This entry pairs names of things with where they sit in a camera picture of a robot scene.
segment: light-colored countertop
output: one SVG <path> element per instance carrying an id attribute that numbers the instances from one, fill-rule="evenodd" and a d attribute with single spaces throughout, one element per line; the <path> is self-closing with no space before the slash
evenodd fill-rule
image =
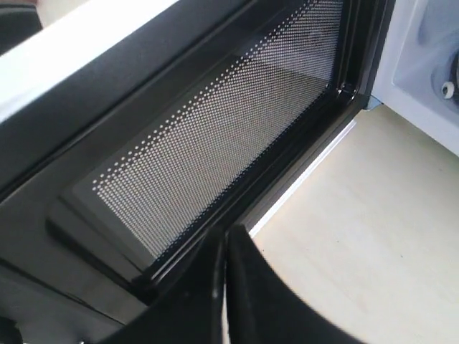
<path id="1" fill-rule="evenodd" d="M 255 242 L 367 343 L 459 343 L 459 158 L 387 107 L 356 117 Z"/>

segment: mesh screen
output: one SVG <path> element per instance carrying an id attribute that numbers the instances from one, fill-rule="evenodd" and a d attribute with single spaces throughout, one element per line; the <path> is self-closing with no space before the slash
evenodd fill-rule
<path id="1" fill-rule="evenodd" d="M 168 251 L 326 90 L 339 0 L 306 1 L 88 185 L 151 253 Z"/>

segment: perforated metal mesh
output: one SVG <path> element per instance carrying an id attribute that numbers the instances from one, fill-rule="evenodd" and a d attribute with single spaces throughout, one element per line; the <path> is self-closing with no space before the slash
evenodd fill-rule
<path id="1" fill-rule="evenodd" d="M 305 2 L 93 181 L 160 257 L 326 89 L 341 1 Z"/>

